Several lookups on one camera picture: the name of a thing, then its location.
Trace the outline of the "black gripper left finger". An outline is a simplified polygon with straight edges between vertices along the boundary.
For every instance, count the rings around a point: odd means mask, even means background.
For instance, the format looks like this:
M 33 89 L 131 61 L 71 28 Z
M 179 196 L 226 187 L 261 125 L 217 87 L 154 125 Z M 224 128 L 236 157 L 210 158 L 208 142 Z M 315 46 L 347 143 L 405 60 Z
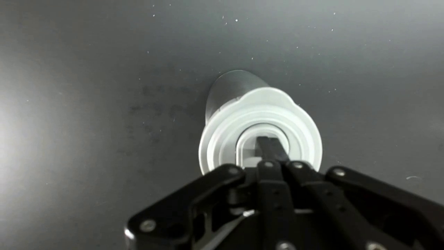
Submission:
M 257 150 L 257 200 L 262 250 L 296 250 L 293 243 L 293 200 L 283 178 L 287 155 L 276 137 L 260 136 Z

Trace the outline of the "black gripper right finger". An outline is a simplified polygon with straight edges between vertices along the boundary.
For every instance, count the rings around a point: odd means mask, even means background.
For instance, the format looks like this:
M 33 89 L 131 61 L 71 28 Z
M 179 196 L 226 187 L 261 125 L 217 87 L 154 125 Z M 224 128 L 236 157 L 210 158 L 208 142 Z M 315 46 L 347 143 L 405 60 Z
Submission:
M 292 161 L 286 169 L 346 249 L 366 250 L 368 224 L 344 193 L 305 162 Z

